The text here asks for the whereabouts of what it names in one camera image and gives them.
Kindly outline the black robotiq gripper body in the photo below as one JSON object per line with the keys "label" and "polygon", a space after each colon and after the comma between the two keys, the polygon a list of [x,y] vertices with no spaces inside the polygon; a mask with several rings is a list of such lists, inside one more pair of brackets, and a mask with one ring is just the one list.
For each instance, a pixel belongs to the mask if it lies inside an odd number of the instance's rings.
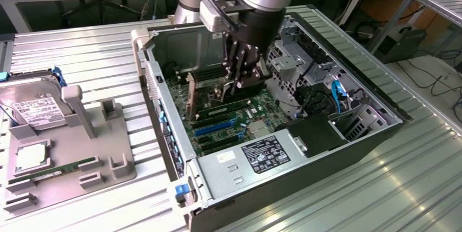
{"label": "black robotiq gripper body", "polygon": [[238,30],[231,33],[231,36],[239,42],[258,47],[260,52],[267,52],[276,37],[284,15],[284,9],[275,12],[258,9],[240,11],[238,13]]}

